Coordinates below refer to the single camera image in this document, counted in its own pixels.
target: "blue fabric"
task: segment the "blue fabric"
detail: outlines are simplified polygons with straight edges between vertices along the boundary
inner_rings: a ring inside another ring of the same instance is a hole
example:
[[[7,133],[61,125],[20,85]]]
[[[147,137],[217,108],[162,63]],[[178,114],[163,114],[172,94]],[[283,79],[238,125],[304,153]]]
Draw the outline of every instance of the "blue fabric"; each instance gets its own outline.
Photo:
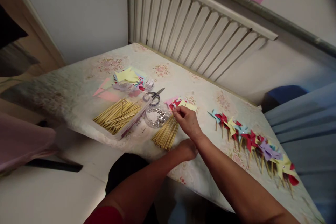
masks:
[[[309,93],[308,90],[295,85],[276,87],[268,92],[280,104],[284,104],[307,93]]]
[[[265,113],[325,219],[336,205],[336,83]]]

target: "red sleeve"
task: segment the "red sleeve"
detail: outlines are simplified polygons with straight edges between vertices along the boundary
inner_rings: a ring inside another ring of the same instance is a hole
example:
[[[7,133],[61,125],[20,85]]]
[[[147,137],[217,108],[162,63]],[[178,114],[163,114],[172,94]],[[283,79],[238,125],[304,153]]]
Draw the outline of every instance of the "red sleeve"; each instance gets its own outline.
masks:
[[[113,206],[103,206],[92,212],[84,224],[123,224],[123,217]]]

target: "radiator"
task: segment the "radiator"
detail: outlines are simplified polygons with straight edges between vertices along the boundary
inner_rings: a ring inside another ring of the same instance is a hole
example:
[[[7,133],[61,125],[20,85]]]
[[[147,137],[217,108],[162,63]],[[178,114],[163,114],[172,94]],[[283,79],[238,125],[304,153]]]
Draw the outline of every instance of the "radiator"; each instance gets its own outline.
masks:
[[[142,42],[226,86],[277,35],[214,0],[128,0],[129,41]]]

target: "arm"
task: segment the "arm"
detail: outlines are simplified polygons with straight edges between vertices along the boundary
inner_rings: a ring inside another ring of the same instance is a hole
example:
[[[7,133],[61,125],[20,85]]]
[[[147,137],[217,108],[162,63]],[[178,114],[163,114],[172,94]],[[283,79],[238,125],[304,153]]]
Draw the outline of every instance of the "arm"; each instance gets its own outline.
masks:
[[[247,223],[298,223],[273,196],[203,134],[196,113],[184,106],[174,116],[194,141],[218,188]]]
[[[113,189],[97,206],[113,206],[126,223],[142,223],[163,180],[178,164],[196,157],[195,144],[186,139],[162,158],[132,174]]]

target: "floral tablecloth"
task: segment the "floral tablecloth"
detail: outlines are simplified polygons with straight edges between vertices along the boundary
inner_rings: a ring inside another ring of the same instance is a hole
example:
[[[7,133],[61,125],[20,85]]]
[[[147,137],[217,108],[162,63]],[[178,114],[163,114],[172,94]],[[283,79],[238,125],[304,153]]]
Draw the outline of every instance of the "floral tablecloth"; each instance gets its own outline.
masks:
[[[247,151],[238,152],[234,142],[228,141],[226,130],[222,139],[221,131],[215,131],[215,119],[208,114],[208,111],[216,109],[228,118],[233,117],[244,126],[270,139],[285,153],[260,109],[139,44],[131,44],[36,77],[30,82],[8,89],[1,94],[1,98],[62,120],[74,131],[152,161],[162,156],[164,151],[151,141],[157,130],[149,128],[143,118],[135,123],[123,139],[114,141],[83,123],[74,113],[74,108],[90,99],[105,78],[128,66],[142,70],[149,78],[154,79],[153,91],[165,87],[160,94],[161,100],[180,95],[196,105],[202,130],[221,151],[251,174],[301,223],[319,223],[314,215],[320,219],[322,217],[302,182],[294,187],[294,199],[288,188],[280,186],[277,189],[275,180],[272,180],[266,171],[261,174],[255,160],[252,160],[248,168]],[[187,136],[180,128],[174,145],[185,138]],[[233,211],[199,155],[196,159],[175,167],[168,176],[224,209]]]

